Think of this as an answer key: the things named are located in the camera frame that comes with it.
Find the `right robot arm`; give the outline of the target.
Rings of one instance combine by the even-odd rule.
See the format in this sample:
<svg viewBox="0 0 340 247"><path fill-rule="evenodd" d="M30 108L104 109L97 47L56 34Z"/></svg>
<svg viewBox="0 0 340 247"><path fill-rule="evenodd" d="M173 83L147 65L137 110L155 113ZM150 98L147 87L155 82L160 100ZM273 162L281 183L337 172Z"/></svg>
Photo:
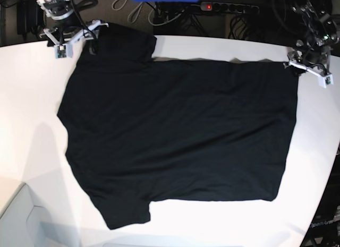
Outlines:
<svg viewBox="0 0 340 247"><path fill-rule="evenodd" d="M84 22L80 12L91 9L98 4L98 0L36 0L48 18L55 22L55 26L44 28L41 37L48 39L48 46L54 49L55 57L71 58L73 45L79 41L88 41L91 55L98 54L98 37L101 26L109 24L102 20Z"/></svg>

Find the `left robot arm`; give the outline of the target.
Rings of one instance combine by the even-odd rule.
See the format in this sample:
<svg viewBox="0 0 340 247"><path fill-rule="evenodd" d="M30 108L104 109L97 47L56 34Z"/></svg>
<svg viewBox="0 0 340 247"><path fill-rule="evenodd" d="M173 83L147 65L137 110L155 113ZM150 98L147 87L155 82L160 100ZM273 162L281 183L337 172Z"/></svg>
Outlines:
<svg viewBox="0 0 340 247"><path fill-rule="evenodd" d="M330 78L331 47L339 43L339 15L333 15L324 0L291 0L290 5L301 17L305 30L291 32L298 40L288 52L285 66Z"/></svg>

